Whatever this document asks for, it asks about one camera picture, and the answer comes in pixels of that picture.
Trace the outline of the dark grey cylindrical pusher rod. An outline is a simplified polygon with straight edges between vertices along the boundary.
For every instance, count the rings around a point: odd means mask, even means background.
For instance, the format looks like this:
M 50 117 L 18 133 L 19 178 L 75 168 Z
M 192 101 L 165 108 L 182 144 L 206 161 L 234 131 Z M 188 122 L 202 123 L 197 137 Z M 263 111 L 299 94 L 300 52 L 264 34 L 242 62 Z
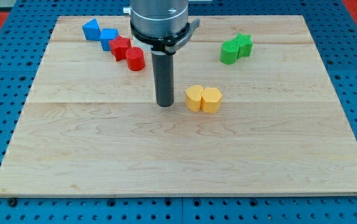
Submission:
M 174 103 L 174 68 L 173 56 L 152 53 L 153 74 L 155 81 L 156 103 L 169 107 Z

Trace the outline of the black clamp ring mount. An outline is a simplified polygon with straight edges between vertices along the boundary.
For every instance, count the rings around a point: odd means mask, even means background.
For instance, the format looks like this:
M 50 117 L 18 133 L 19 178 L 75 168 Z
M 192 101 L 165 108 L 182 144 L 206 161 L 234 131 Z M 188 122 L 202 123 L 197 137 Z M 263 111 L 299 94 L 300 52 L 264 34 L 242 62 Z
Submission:
M 170 37 L 149 37 L 138 31 L 133 23 L 130 23 L 133 37 L 152 52 L 160 52 L 165 55 L 174 55 L 179 49 L 183 48 L 193 36 L 194 31 L 199 27 L 200 19 L 195 19 L 186 25 L 176 34 Z

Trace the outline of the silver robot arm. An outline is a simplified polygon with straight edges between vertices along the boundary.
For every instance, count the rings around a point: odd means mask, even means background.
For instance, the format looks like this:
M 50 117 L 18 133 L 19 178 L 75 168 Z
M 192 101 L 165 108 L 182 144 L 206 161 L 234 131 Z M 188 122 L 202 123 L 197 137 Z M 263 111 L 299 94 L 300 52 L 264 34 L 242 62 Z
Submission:
M 200 25 L 199 19 L 189 22 L 188 7 L 188 0 L 131 0 L 123 8 L 133 37 L 151 52 L 156 103 L 161 107 L 174 103 L 173 55 Z

